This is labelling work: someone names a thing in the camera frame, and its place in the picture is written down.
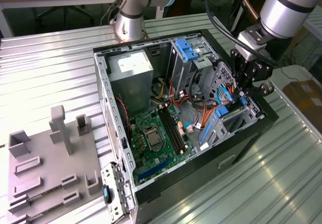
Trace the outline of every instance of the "cardboard box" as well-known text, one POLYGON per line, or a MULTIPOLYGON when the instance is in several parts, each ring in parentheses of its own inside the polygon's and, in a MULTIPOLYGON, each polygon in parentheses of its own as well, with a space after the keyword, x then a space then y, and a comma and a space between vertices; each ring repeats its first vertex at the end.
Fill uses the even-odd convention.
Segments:
POLYGON ((322 89, 314 81, 291 82, 283 88, 285 95, 322 133, 322 89))

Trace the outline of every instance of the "blue tab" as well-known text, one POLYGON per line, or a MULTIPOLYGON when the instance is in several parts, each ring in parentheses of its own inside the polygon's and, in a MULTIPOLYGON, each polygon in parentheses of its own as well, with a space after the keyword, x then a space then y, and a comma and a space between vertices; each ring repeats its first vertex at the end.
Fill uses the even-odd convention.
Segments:
POLYGON ((225 106, 220 106, 216 109, 215 112, 218 117, 222 117, 223 115, 226 115, 228 113, 228 110, 225 106))
POLYGON ((104 197, 107 197, 108 196, 108 194, 107 194, 107 188, 105 187, 104 188, 104 197))
POLYGON ((242 103, 243 106, 247 105, 247 101, 246 101, 245 97, 241 97, 240 102, 242 103))
POLYGON ((198 59, 199 55, 193 51, 191 45, 188 43, 186 39, 178 39, 176 40, 176 45, 182 55, 184 56, 186 61, 198 59))

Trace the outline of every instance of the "floor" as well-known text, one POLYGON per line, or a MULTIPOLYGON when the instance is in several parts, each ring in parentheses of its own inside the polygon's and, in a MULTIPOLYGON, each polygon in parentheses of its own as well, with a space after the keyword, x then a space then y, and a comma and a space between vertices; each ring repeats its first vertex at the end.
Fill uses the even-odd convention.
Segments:
MULTIPOLYGON (((231 0, 212 0, 211 9, 216 13, 220 20, 226 21, 231 10, 231 0)), ((86 5, 85 10, 93 15, 94 26, 100 25, 100 19, 105 13, 108 5, 86 5)), ((48 8, 37 8, 37 13, 45 11, 48 8)), ((144 11, 145 19, 155 18, 156 7, 146 8, 144 11)), ((204 0, 192 0, 188 14, 199 14, 205 12, 204 0)), ((64 30, 63 10, 57 10, 52 14, 44 17, 45 26, 35 22, 32 10, 27 9, 6 9, 5 14, 12 26, 16 36, 48 33, 64 30)), ((90 20, 75 11, 68 11, 67 29, 80 29, 91 27, 90 20)))

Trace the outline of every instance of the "office chair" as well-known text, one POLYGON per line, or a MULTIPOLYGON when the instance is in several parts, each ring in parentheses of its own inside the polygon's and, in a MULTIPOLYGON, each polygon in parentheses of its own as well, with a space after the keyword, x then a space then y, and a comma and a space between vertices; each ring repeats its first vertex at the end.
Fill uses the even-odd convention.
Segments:
POLYGON ((35 17, 35 21, 38 22, 41 26, 45 26, 45 21, 44 21, 44 17, 50 13, 53 13, 59 9, 63 9, 64 11, 64 28, 67 29, 67 14, 68 14, 68 10, 74 10, 80 14, 85 15, 86 17, 88 17, 90 19, 90 24, 93 26, 94 25, 94 18, 93 15, 86 12, 83 8, 85 8, 84 5, 81 5, 81 8, 76 7, 76 6, 57 6, 57 7, 51 7, 45 11, 43 11, 41 14, 37 14, 37 10, 36 8, 32 8, 34 17, 35 17))

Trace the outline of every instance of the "yellow wire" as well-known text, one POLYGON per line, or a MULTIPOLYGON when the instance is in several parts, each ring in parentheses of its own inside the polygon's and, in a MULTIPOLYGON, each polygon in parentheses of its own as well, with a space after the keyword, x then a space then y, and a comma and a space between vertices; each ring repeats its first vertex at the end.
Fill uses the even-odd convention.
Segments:
POLYGON ((164 83, 162 83, 161 92, 160 92, 160 94, 156 97, 156 99, 160 99, 160 98, 163 96, 164 86, 165 86, 165 84, 164 84, 164 83))

